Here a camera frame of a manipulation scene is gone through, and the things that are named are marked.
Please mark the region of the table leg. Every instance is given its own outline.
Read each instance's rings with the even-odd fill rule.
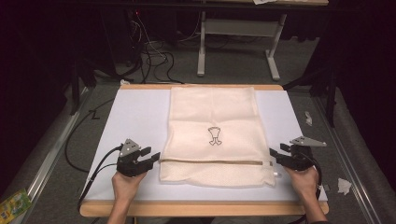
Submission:
[[[270,67],[271,76],[274,81],[280,80],[279,73],[277,72],[276,63],[274,60],[274,54],[277,47],[277,43],[279,42],[280,35],[282,34],[283,26],[285,25],[286,14],[282,14],[279,20],[279,24],[276,27],[276,33],[273,38],[273,45],[270,50],[265,51],[265,57],[267,59],[268,65]]]
[[[205,19],[206,13],[201,12],[201,46],[198,55],[198,77],[205,75]]]

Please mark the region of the white metal frame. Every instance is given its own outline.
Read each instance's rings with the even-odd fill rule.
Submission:
[[[280,80],[274,59],[277,43],[285,25],[286,14],[282,14],[279,21],[236,21],[206,19],[206,13],[201,15],[201,46],[198,55],[198,77],[205,75],[205,35],[249,35],[271,36],[273,44],[271,49],[265,51],[265,58],[270,67],[272,79]]]

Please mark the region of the wooden table edge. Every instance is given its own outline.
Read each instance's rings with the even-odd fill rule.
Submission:
[[[324,214],[327,202],[319,202]],[[80,213],[84,217],[108,217],[113,201],[84,201]],[[132,217],[224,217],[224,216],[292,216],[303,215],[299,202],[139,202],[128,211]]]
[[[170,90],[173,87],[208,87],[208,88],[249,88],[257,91],[283,91],[280,85],[248,85],[248,84],[131,84],[122,85],[120,90]]]

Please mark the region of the wire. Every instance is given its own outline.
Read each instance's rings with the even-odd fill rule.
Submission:
[[[218,35],[216,35],[216,36],[213,36],[213,35],[209,35],[208,37],[210,37],[210,38],[212,38],[212,39],[216,39],[216,37],[222,37],[222,36],[218,36]],[[222,48],[224,48],[229,42],[230,42],[230,39],[229,38],[225,38],[225,43],[223,43],[222,45],[220,45],[220,46],[218,46],[218,47],[210,47],[209,45],[207,45],[207,43],[205,42],[205,47],[206,48],[209,48],[209,49],[222,49]]]
[[[100,104],[99,106],[97,106],[97,107],[96,107],[95,109],[93,109],[93,110],[89,110],[90,112],[89,112],[84,118],[82,118],[82,120],[76,125],[76,127],[70,132],[69,136],[67,137],[66,143],[65,143],[65,145],[64,145],[64,157],[66,158],[67,163],[68,163],[71,167],[75,168],[76,170],[81,171],[81,172],[84,172],[84,173],[89,173],[89,172],[90,172],[90,171],[85,170],[85,169],[83,169],[83,168],[77,167],[75,164],[73,164],[73,163],[70,161],[69,156],[68,156],[68,154],[67,154],[67,150],[68,150],[70,138],[73,136],[73,134],[74,134],[74,132],[76,131],[76,129],[82,124],[82,122],[83,122],[90,114],[96,112],[97,109],[99,109],[99,108],[102,107],[103,105],[106,105],[106,104],[108,104],[109,102],[112,102],[112,101],[114,101],[114,98],[105,101],[104,103]]]
[[[149,54],[148,54],[148,60],[149,60],[150,63],[151,63],[151,57],[149,56]],[[146,81],[147,81],[147,79],[148,79],[148,77],[149,77],[149,70],[150,70],[150,69],[151,69],[151,66],[148,65],[148,71],[147,71],[146,74],[143,72],[143,66],[142,66],[142,68],[140,69],[141,72],[142,72],[142,81],[141,81],[141,84],[146,84]]]
[[[97,217],[96,219],[94,219],[94,220],[93,220],[93,222],[92,222],[91,224],[94,224],[94,223],[96,223],[97,221],[99,221],[99,219],[100,219],[100,218],[99,218],[99,217]]]
[[[319,166],[318,161],[315,160],[315,159],[309,158],[309,157],[308,157],[307,155],[305,155],[304,153],[298,152],[297,154],[303,156],[304,158],[306,158],[307,160],[309,160],[312,164],[314,164],[315,168],[316,168],[317,171],[318,171],[318,185],[321,185],[321,183],[322,183],[322,172],[321,172],[321,168],[320,168],[320,166]]]
[[[100,170],[98,170],[98,173],[101,172],[103,169],[105,169],[105,168],[107,168],[107,167],[109,167],[109,166],[112,166],[112,165],[117,165],[117,164],[116,164],[116,163],[108,164],[108,165],[106,165],[106,166],[100,168]]]
[[[197,21],[197,24],[195,25],[195,29],[194,29],[194,31],[192,32],[192,34],[191,34],[189,37],[185,38],[185,39],[178,40],[177,42],[183,42],[183,41],[186,41],[186,40],[191,40],[191,39],[194,39],[194,38],[197,37],[197,36],[200,36],[200,35],[194,36],[195,33],[196,33],[197,30],[198,30],[199,22],[200,22],[200,21],[201,21],[201,12],[198,13],[198,21]]]
[[[139,15],[137,15],[137,13],[136,13],[136,17],[137,17],[137,19],[140,21],[140,24],[142,24],[142,27],[143,27],[143,31],[145,32],[145,35],[146,35],[146,38],[148,39],[148,43],[151,45],[151,41],[149,40],[149,35],[148,35],[148,32],[147,32],[147,30],[146,30],[146,26],[143,24],[143,22],[140,20],[140,17],[139,17]],[[155,51],[157,51],[157,53],[159,53],[160,55],[162,55],[158,50],[156,50],[154,47],[152,47]]]
[[[111,149],[109,152],[107,152],[107,154],[102,158],[102,160],[101,160],[101,161],[99,162],[99,164],[96,166],[96,169],[95,169],[95,171],[92,173],[92,176],[91,176],[91,178],[90,178],[90,181],[88,182],[87,186],[86,186],[85,189],[82,191],[82,194],[81,194],[81,196],[79,197],[79,200],[78,200],[78,211],[79,211],[79,209],[81,208],[82,201],[84,200],[85,196],[87,196],[87,193],[88,193],[88,191],[90,190],[91,185],[92,185],[93,181],[95,180],[96,176],[99,174],[99,172],[100,172],[101,170],[103,170],[103,168],[109,166],[109,165],[107,165],[107,166],[105,166],[105,167],[103,167],[103,168],[101,169],[100,167],[101,167],[102,163],[103,163],[103,162],[107,159],[107,157],[108,157],[109,155],[111,155],[113,152],[115,152],[115,151],[120,151],[120,150],[122,149],[122,146],[123,146],[123,144],[121,144],[119,147],[115,147],[115,148]]]
[[[160,43],[161,43],[160,48],[162,48],[163,47],[163,41],[161,41]],[[147,43],[147,45],[145,47],[146,52],[144,52],[145,54],[148,55],[148,57],[146,59],[146,64],[149,66],[148,69],[150,69],[151,66],[154,67],[154,70],[153,70],[154,77],[157,80],[161,81],[162,83],[166,82],[166,83],[180,83],[180,84],[184,84],[184,82],[176,80],[176,79],[173,79],[173,78],[170,77],[170,71],[172,70],[172,68],[175,65],[175,57],[174,57],[174,55],[172,53],[170,53],[170,52],[159,52],[158,49],[154,49],[156,51],[156,53],[150,53],[149,50],[148,50],[148,46],[151,46],[153,48],[153,46],[151,44]],[[155,57],[161,57],[161,58],[163,58],[163,60],[161,62],[159,62],[159,63],[153,64],[152,59],[155,58]],[[157,76],[157,69],[159,68],[159,66],[161,66],[163,64],[166,64],[166,63],[169,63],[170,62],[169,58],[171,58],[172,61],[171,61],[171,66],[166,71],[166,76],[167,76],[168,80],[161,79],[161,78],[159,78]],[[145,76],[143,75],[142,83],[147,83],[148,76],[149,76],[149,70],[148,70],[148,72],[147,72],[147,74]]]

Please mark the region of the gray floor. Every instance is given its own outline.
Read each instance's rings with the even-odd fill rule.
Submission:
[[[198,46],[196,42],[184,42],[177,47],[164,46],[160,52],[172,52],[175,66],[170,72],[173,79],[186,83],[235,83],[235,84],[286,84],[299,77],[309,61],[317,41],[299,43],[295,39],[281,41],[276,51],[276,64],[281,76],[279,82],[274,82],[269,75],[268,65],[263,57],[263,50],[269,46],[269,39],[233,37],[227,45],[223,38],[209,39],[206,50],[205,77],[196,76]],[[152,63],[159,63],[161,58],[153,58]],[[164,72],[167,67],[159,67],[155,72],[161,79],[166,79]],[[127,68],[120,65],[120,71]],[[158,81],[151,70],[148,81]],[[136,82],[141,80],[140,73],[131,75]],[[86,103],[79,113],[70,117],[71,101],[68,102],[62,114],[54,121],[41,139],[29,159],[20,169],[13,183],[2,198],[20,188],[29,188],[42,168],[43,161],[54,157],[51,153],[55,148],[64,146],[63,140],[70,132],[67,125],[75,119],[79,122],[87,113],[104,101],[115,96],[119,83],[98,78],[98,85],[93,90],[84,92]],[[323,119],[322,99],[312,98],[306,91],[307,87],[299,87],[290,91],[290,101],[300,122],[303,134],[314,139],[326,141],[328,146],[314,150],[314,156],[322,166],[323,184],[330,190],[330,213],[328,218],[332,223],[396,223],[395,194],[386,178],[380,172],[376,162],[364,141],[359,135],[353,119],[350,117],[341,93],[337,92],[337,105],[334,110],[335,129],[329,128]],[[74,132],[68,145],[70,160],[84,169],[91,167],[92,159],[102,130],[106,125],[111,103],[100,107],[96,117],[86,119]],[[305,111],[309,111],[314,124],[305,123]],[[78,197],[82,191],[87,174],[70,167],[64,159],[64,147],[60,147],[59,157],[50,175],[44,179],[42,188],[36,190],[35,206],[24,217],[25,223],[91,223],[93,218],[82,217],[77,211]],[[348,179],[354,184],[347,195],[337,192],[338,178]],[[296,217],[266,217],[264,223],[288,223]],[[106,223],[101,218],[98,223]]]

